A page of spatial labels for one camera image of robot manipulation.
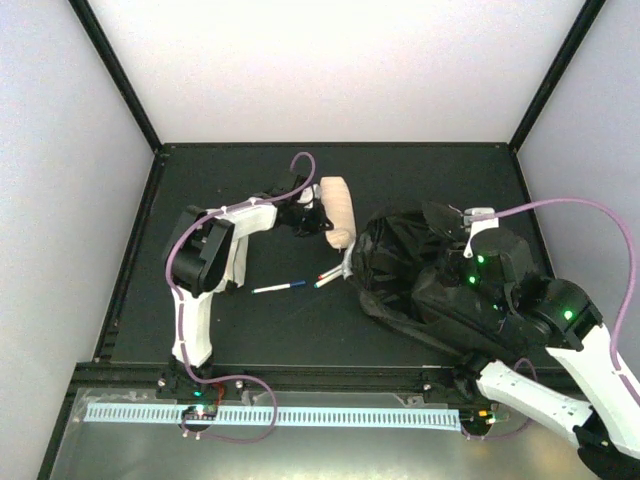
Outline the green cap marker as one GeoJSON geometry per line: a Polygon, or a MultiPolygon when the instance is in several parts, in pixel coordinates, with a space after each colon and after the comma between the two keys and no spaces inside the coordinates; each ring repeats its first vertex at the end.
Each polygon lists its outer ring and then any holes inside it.
{"type": "Polygon", "coordinates": [[[327,285],[327,284],[329,284],[329,283],[331,283],[331,282],[333,282],[335,280],[341,279],[342,277],[343,277],[343,274],[341,272],[334,272],[331,275],[324,276],[324,277],[320,278],[319,280],[317,280],[315,282],[315,284],[314,284],[314,287],[316,289],[322,288],[325,285],[327,285]]]}

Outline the black student bag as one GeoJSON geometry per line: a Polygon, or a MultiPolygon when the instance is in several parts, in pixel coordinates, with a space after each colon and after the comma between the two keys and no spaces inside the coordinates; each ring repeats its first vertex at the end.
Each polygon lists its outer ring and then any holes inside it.
{"type": "Polygon", "coordinates": [[[543,284],[529,242],[504,227],[472,234],[451,206],[376,212],[350,269],[366,315],[443,354],[511,363],[551,337],[526,314],[543,284]]]}

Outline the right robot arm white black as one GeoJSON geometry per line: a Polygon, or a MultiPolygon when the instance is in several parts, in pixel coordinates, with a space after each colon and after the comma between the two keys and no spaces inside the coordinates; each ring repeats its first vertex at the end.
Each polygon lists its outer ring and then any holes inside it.
{"type": "Polygon", "coordinates": [[[600,479],[639,476],[639,380],[577,284],[542,275],[528,243],[489,228],[452,243],[415,299],[445,323],[446,340],[477,353],[454,379],[457,396],[512,407],[570,443],[600,479]],[[537,351],[558,361],[579,387],[573,399],[511,366],[537,351]]]}

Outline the blue cap marker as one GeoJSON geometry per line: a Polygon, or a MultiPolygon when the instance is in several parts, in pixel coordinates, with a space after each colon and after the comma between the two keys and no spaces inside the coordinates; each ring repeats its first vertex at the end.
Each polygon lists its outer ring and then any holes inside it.
{"type": "Polygon", "coordinates": [[[255,288],[255,289],[251,290],[251,293],[252,294],[262,294],[262,293],[268,293],[268,292],[288,290],[288,289],[292,289],[292,288],[300,288],[300,287],[304,287],[306,285],[307,285],[307,282],[305,280],[299,280],[299,281],[293,281],[293,282],[288,282],[288,283],[282,283],[282,284],[277,284],[277,285],[271,285],[271,286],[255,288]]]}

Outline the white tissue packet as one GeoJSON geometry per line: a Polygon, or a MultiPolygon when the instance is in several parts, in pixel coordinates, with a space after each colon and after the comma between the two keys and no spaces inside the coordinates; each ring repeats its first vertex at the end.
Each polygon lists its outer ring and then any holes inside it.
{"type": "Polygon", "coordinates": [[[224,290],[240,288],[245,283],[247,269],[249,238],[247,236],[234,240],[231,244],[224,281],[224,290]]]}

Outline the red cap marker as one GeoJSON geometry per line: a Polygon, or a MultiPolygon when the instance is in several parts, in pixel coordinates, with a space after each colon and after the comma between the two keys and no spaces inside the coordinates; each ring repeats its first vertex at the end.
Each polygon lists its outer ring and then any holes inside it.
{"type": "Polygon", "coordinates": [[[339,273],[341,273],[341,271],[342,271],[342,267],[341,267],[341,265],[338,265],[338,266],[334,267],[333,269],[328,270],[328,271],[318,275],[317,278],[318,278],[318,280],[322,280],[322,279],[330,277],[330,276],[332,276],[332,275],[334,275],[336,273],[339,274],[339,273]]]}

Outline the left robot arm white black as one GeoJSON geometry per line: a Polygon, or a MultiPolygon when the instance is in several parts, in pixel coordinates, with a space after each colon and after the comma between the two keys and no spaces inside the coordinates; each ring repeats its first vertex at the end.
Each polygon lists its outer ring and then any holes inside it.
{"type": "Polygon", "coordinates": [[[245,283],[249,237],[285,225],[298,237],[334,227],[322,187],[295,174],[283,186],[238,204],[214,209],[187,206],[178,217],[163,253],[165,277],[175,307],[172,355],[188,365],[179,386],[193,399],[207,397],[215,376],[203,365],[213,351],[210,340],[213,296],[245,283]]]}

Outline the cream fabric pencil case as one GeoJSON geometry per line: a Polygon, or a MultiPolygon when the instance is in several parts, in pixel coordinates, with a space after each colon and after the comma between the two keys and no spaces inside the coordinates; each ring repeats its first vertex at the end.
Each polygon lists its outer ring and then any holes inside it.
{"type": "Polygon", "coordinates": [[[333,224],[325,232],[328,244],[336,249],[347,249],[356,238],[356,222],[349,187],[343,177],[322,177],[321,200],[327,218],[333,224]]]}

